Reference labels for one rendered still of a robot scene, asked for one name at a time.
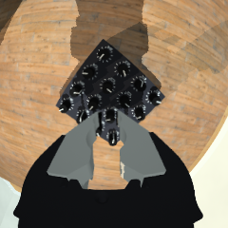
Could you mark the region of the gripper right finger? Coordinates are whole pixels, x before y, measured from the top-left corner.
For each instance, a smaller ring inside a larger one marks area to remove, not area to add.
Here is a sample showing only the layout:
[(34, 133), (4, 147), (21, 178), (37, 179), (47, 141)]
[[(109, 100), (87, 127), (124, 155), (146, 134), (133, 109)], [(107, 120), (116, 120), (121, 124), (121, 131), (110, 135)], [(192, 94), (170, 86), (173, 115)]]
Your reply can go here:
[(116, 111), (120, 128), (120, 175), (130, 182), (141, 181), (141, 188), (166, 192), (180, 200), (193, 222), (203, 218), (195, 196), (194, 184), (181, 158), (154, 132)]

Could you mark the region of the black knob box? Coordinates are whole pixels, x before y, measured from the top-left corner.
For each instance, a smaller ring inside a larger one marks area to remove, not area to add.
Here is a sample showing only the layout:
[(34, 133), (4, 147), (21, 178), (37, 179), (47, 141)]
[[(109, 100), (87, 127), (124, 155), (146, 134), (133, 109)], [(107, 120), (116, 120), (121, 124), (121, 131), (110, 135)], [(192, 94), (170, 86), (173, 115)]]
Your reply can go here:
[(56, 106), (77, 124), (102, 112), (96, 135), (115, 146), (120, 140), (116, 111), (139, 123), (164, 98), (134, 64), (103, 39), (76, 72)]

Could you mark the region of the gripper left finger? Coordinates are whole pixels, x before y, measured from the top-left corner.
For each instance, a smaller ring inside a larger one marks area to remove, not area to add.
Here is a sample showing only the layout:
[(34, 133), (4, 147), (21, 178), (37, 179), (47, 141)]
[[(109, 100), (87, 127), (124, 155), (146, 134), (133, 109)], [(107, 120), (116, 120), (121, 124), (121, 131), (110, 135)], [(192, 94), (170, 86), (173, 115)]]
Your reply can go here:
[(25, 178), (21, 197), (13, 215), (20, 218), (26, 204), (48, 189), (67, 187), (69, 180), (77, 180), (83, 189), (93, 180), (93, 144), (102, 122), (97, 111), (77, 126), (61, 135), (32, 165)]

